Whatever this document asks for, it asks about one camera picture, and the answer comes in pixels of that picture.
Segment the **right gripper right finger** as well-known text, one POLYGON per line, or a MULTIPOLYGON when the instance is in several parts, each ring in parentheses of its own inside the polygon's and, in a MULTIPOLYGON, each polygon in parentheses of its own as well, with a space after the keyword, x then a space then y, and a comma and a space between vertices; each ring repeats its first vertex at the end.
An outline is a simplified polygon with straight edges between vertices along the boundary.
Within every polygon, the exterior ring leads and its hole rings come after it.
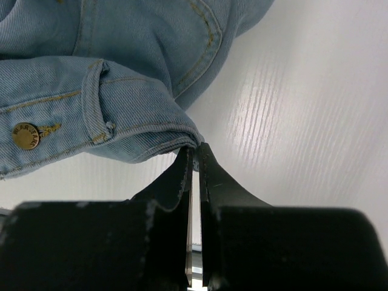
POLYGON ((197 150, 209 290, 386 290, 387 263, 360 211, 272 206, 197 150))

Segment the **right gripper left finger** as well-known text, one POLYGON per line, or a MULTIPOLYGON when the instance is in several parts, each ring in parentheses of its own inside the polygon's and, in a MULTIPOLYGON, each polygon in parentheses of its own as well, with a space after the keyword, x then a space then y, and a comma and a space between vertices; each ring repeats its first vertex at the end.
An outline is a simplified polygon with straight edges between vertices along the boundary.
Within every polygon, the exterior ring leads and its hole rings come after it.
POLYGON ((186 290, 193 152, 125 201, 29 201, 1 230, 2 290, 186 290))

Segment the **light blue denim skirt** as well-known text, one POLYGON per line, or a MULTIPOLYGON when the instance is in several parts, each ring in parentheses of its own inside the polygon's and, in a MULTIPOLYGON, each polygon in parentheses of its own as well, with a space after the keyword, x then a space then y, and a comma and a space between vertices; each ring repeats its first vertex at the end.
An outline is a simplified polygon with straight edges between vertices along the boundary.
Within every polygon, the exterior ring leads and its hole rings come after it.
POLYGON ((186 110, 272 1, 2 1, 1 179, 203 141, 186 110))

